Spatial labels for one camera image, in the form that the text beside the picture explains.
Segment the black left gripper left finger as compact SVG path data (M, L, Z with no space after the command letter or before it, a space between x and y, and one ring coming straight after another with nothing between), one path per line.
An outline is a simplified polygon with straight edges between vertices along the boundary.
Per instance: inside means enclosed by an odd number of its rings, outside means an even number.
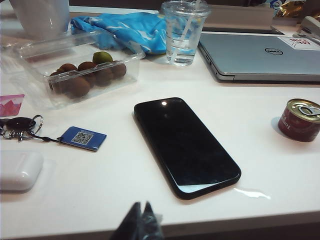
M113 233L114 240L138 240L142 220L141 203L135 202Z

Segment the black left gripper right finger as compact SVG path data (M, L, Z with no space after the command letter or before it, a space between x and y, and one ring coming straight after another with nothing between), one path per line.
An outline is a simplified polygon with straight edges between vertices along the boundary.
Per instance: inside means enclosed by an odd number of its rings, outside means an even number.
M163 240L164 239L161 225L158 222L149 201L146 202L143 213L141 215L139 239L140 240Z

